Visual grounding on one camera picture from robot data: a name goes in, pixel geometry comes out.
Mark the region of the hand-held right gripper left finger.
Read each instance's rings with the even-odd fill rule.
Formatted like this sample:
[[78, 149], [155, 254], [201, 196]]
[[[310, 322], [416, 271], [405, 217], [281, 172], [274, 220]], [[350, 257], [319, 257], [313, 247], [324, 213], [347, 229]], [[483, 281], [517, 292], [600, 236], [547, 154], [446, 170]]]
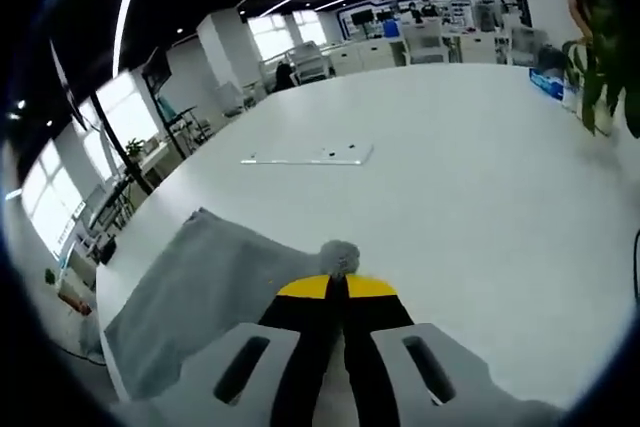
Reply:
[[337, 341], [342, 275], [282, 288], [258, 323], [192, 356], [154, 400], [166, 426], [309, 426]]

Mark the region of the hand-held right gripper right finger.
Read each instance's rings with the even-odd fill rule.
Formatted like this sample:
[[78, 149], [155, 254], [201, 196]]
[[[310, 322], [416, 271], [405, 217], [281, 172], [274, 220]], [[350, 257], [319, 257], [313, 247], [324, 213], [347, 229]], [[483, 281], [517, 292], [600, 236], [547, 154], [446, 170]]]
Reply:
[[345, 367], [363, 426], [557, 426], [559, 408], [519, 400], [487, 363], [431, 323], [415, 323], [386, 282], [343, 282]]

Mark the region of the person's right hand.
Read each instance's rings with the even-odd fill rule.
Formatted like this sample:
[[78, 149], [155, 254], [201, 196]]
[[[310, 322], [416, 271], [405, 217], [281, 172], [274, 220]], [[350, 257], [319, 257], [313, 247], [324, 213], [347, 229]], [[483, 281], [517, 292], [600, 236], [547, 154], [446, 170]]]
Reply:
[[312, 425], [318, 427], [358, 427], [355, 398], [344, 363], [345, 342], [340, 334], [323, 377]]

